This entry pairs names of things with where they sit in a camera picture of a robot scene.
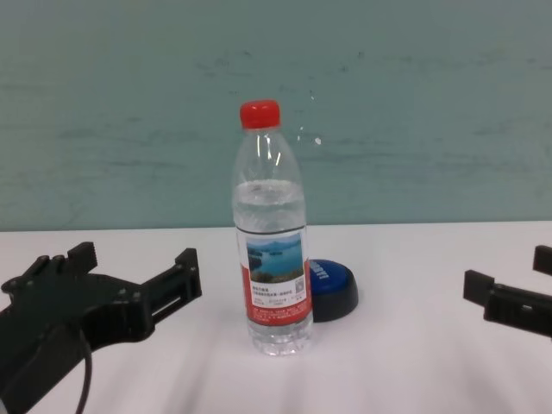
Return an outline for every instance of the clear plastic bottle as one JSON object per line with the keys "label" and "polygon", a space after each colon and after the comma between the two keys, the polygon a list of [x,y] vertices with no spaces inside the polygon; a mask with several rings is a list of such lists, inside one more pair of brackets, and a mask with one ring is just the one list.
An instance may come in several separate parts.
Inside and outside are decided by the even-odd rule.
{"label": "clear plastic bottle", "polygon": [[277,102],[245,103],[240,118],[232,207],[249,334],[264,354],[294,354],[312,330],[301,173],[280,133]]}

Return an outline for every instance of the bottle base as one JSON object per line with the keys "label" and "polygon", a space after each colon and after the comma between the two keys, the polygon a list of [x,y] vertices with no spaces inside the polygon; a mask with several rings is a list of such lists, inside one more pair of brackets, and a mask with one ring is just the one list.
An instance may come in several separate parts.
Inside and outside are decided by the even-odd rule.
{"label": "bottle base", "polygon": [[265,326],[248,321],[249,336],[261,353],[271,356],[296,354],[312,337],[312,312],[302,321],[286,326]]}

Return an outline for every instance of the bottle cap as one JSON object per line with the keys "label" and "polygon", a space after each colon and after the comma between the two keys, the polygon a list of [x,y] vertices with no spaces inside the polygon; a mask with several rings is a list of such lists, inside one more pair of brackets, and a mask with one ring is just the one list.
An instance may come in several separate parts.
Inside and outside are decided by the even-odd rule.
{"label": "bottle cap", "polygon": [[278,127],[278,102],[270,99],[246,102],[240,108],[240,119],[244,129]]}
{"label": "bottle cap", "polygon": [[353,273],[331,260],[309,260],[312,316],[328,322],[348,315],[359,303]]}

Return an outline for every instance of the black cable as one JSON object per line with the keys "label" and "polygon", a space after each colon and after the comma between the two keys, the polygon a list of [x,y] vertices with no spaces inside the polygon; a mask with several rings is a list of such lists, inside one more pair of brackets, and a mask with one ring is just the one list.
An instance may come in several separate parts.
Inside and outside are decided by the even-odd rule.
{"label": "black cable", "polygon": [[80,394],[80,400],[78,401],[77,410],[75,414],[83,414],[85,411],[86,400],[90,393],[90,383],[92,381],[92,351],[90,344],[86,341],[85,334],[80,329],[78,332],[78,338],[80,340],[80,346],[85,356],[85,382],[83,383],[83,391]]}

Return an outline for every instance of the white table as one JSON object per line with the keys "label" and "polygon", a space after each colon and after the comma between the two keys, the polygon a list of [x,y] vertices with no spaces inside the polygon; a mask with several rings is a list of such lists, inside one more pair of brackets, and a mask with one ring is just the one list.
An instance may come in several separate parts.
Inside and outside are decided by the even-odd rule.
{"label": "white table", "polygon": [[[552,223],[311,227],[311,257],[349,266],[361,301],[286,358],[249,344],[233,229],[4,233],[0,282],[82,241],[96,243],[99,273],[136,282],[197,248],[204,291],[146,341],[93,355],[86,414],[552,412],[550,340],[462,299],[468,268],[551,293],[531,262]],[[82,379],[81,364],[32,412],[74,412]]]}

